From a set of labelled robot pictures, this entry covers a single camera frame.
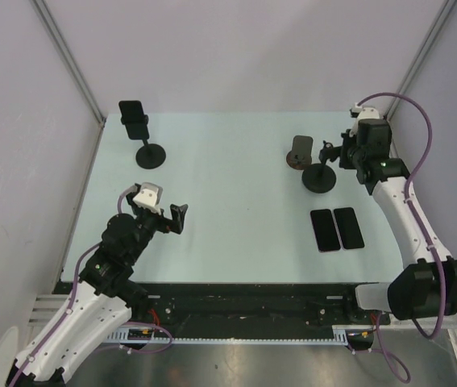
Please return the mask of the black phone stand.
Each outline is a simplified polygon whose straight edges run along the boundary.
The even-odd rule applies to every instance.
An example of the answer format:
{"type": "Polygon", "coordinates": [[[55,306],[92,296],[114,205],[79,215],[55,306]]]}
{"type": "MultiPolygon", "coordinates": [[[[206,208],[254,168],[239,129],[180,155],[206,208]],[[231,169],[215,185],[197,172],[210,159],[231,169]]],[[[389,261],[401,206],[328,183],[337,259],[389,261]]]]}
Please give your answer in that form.
{"type": "Polygon", "coordinates": [[[312,193],[325,194],[331,191],[337,181],[334,170],[327,164],[336,161],[341,154],[341,146],[335,147],[332,143],[323,142],[318,153],[318,163],[308,166],[301,175],[302,184],[312,193]]]}
{"type": "Polygon", "coordinates": [[[136,164],[142,169],[156,169],[165,162],[166,152],[160,145],[149,142],[148,123],[147,114],[121,117],[121,124],[126,128],[128,138],[143,142],[143,146],[135,154],[136,164]]]}

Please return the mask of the black phone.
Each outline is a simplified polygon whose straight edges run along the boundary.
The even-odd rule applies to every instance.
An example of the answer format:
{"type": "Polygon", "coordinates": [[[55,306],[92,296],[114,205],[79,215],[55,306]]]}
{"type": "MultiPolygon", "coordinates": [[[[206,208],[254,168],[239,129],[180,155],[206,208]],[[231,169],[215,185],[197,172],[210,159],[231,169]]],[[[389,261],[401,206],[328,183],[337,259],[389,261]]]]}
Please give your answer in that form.
{"type": "Polygon", "coordinates": [[[123,125],[132,123],[142,123],[145,121],[143,105],[139,100],[123,100],[118,102],[121,113],[121,123],[123,125]]]}
{"type": "Polygon", "coordinates": [[[334,218],[344,249],[355,250],[365,247],[364,238],[353,208],[334,209],[334,218]]]}

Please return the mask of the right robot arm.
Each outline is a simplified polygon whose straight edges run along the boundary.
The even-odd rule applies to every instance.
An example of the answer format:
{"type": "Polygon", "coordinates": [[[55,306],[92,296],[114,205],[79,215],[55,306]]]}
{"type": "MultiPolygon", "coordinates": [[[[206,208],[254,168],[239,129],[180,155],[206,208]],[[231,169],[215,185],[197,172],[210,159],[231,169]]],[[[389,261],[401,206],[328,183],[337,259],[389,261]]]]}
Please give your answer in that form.
{"type": "Polygon", "coordinates": [[[392,130],[381,118],[357,119],[342,135],[339,165],[354,169],[382,209],[401,253],[403,269],[390,283],[358,285],[342,303],[343,317],[361,323],[371,310],[399,320],[457,314],[457,259],[441,243],[416,198],[409,171],[389,155],[392,130]]]}

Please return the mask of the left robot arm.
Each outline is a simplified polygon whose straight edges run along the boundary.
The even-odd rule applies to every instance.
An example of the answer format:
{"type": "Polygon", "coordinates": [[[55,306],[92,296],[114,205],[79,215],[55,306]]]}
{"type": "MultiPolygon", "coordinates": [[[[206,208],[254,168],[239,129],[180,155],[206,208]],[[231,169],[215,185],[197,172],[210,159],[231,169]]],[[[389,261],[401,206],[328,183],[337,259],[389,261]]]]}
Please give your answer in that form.
{"type": "Polygon", "coordinates": [[[136,261],[155,233],[180,234],[186,205],[171,217],[133,205],[109,219],[99,243],[77,262],[67,300],[15,357],[8,386],[64,386],[103,340],[124,323],[147,316],[147,291],[131,281],[136,261]]]}

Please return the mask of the purple-edged phone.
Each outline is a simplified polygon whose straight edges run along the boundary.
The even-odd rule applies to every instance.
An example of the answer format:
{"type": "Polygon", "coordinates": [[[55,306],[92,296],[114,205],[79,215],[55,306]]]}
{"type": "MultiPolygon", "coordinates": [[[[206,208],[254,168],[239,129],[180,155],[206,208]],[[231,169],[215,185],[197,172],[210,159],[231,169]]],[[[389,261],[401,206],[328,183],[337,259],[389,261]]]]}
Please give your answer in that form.
{"type": "Polygon", "coordinates": [[[320,252],[336,252],[341,248],[334,217],[329,209],[310,212],[314,237],[320,252]]]}

